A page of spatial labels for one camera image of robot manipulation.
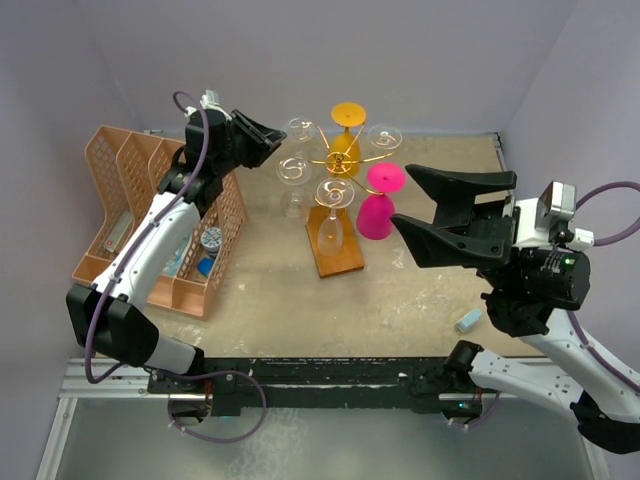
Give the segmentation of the pink plastic wine glass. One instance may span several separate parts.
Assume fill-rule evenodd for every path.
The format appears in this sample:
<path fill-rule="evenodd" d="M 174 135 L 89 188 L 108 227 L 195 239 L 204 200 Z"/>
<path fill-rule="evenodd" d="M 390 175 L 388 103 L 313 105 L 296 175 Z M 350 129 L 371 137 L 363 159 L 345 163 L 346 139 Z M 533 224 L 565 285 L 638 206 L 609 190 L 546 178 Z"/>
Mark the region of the pink plastic wine glass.
<path fill-rule="evenodd" d="M 378 163 L 367 172 L 367 181 L 375 190 L 361 204 L 356 227 L 369 240 L 386 239 L 393 230 L 391 216 L 395 204 L 390 194 L 402 190 L 406 184 L 404 170 L 393 163 Z"/>

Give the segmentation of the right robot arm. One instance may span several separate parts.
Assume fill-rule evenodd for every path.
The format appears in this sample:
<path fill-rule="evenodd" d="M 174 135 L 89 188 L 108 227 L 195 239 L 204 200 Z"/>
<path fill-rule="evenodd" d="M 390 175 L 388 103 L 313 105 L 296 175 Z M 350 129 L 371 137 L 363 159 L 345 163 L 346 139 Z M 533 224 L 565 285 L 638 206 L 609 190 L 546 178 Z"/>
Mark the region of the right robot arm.
<path fill-rule="evenodd" d="M 553 181 L 518 200 L 512 171 L 467 173 L 410 164 L 408 175 L 435 202 L 432 222 L 394 214 L 421 268 L 472 269 L 499 331 L 552 360 L 558 374 L 459 341 L 444 363 L 446 383 L 504 392 L 571 419 L 591 443 L 615 454 L 639 449 L 639 375 L 600 344 L 576 313 L 590 289 L 592 232 L 572 229 L 573 185 Z"/>

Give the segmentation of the clear wine glass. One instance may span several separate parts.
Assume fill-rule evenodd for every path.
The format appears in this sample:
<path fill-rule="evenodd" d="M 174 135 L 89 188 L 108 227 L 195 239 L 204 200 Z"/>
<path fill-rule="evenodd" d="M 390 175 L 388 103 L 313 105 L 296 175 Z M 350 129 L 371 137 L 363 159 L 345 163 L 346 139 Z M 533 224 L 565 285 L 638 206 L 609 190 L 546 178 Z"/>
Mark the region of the clear wine glass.
<path fill-rule="evenodd" d="M 370 143 L 381 150 L 396 150 L 403 141 L 400 129 L 389 124 L 377 124 L 369 129 L 368 138 Z"/>
<path fill-rule="evenodd" d="M 311 178 L 309 163 L 301 156 L 285 158 L 279 161 L 276 173 L 285 188 L 280 198 L 283 215 L 305 224 L 311 209 L 311 200 L 306 190 L 306 184 Z"/>

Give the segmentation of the yellow plastic wine glass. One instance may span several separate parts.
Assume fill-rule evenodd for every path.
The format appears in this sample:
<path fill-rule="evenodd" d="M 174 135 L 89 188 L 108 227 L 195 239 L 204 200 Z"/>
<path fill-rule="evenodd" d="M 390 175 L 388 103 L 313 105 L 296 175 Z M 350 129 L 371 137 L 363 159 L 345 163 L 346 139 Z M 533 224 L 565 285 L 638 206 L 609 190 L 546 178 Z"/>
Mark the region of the yellow plastic wine glass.
<path fill-rule="evenodd" d="M 359 137 L 364 129 L 366 115 L 364 107 L 354 102 L 342 102 L 332 108 L 333 122 L 343 128 L 330 144 L 330 155 L 327 157 L 334 176 L 349 178 L 359 172 Z"/>

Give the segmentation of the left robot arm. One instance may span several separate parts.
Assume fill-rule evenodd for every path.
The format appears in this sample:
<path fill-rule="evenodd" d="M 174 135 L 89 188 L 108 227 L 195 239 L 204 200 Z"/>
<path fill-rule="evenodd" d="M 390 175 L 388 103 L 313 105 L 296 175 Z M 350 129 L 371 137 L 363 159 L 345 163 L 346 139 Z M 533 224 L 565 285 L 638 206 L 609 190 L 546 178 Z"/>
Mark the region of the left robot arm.
<path fill-rule="evenodd" d="M 73 285 L 66 295 L 76 341 L 86 355 L 170 372 L 184 392 L 202 387 L 203 351 L 161 334 L 143 309 L 169 254 L 223 192 L 224 178 L 239 166 L 261 166 L 285 137 L 238 110 L 190 111 L 185 143 L 175 151 L 145 218 L 100 275 L 88 285 Z"/>

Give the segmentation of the clear champagne flute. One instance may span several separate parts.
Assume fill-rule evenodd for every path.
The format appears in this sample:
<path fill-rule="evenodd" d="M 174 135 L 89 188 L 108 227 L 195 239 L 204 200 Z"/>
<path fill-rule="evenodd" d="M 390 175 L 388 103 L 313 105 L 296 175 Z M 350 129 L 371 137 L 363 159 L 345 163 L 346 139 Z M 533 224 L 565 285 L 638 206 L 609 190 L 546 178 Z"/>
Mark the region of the clear champagne flute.
<path fill-rule="evenodd" d="M 338 255 L 343 246 L 343 239 L 343 227 L 338 210 L 331 209 L 318 230 L 319 252 L 327 257 Z"/>

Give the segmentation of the small clear glass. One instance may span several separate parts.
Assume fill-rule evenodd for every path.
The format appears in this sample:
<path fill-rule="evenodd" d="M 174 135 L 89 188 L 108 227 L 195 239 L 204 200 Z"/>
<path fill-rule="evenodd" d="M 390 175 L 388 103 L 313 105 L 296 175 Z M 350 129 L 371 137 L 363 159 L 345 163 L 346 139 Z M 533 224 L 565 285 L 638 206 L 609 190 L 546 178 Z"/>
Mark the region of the small clear glass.
<path fill-rule="evenodd" d="M 318 184 L 314 197 L 319 205 L 341 209 L 352 203 L 355 198 L 355 190 L 349 180 L 330 177 Z"/>

